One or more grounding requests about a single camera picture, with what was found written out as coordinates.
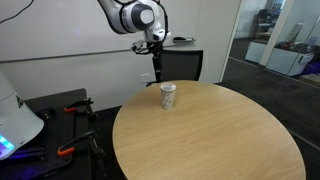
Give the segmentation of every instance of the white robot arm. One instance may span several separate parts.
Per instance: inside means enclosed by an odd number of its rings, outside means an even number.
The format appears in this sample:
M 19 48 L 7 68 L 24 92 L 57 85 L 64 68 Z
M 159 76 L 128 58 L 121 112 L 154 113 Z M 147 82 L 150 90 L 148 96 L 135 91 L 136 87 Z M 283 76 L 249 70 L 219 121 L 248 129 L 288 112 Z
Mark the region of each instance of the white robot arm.
M 132 50 L 142 54 L 143 43 L 148 45 L 148 53 L 154 53 L 160 47 L 168 32 L 168 20 L 165 9 L 155 0 L 134 0 L 128 3 L 121 3 L 113 0 L 98 0 L 104 10 L 111 29 L 118 34 L 135 33 L 144 31 L 144 41 L 133 44 Z M 161 27 L 159 7 L 164 10 L 165 29 Z

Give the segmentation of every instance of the wooden table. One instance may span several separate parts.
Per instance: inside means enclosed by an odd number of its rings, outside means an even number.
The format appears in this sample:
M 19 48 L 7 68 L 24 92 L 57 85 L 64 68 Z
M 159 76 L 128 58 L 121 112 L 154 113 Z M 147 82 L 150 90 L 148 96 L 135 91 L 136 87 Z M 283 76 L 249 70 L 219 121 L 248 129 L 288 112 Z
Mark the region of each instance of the wooden table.
M 114 150 L 129 180 L 306 178 L 296 143 L 263 107 L 217 85 L 173 83 L 172 110 L 155 84 L 117 115 Z

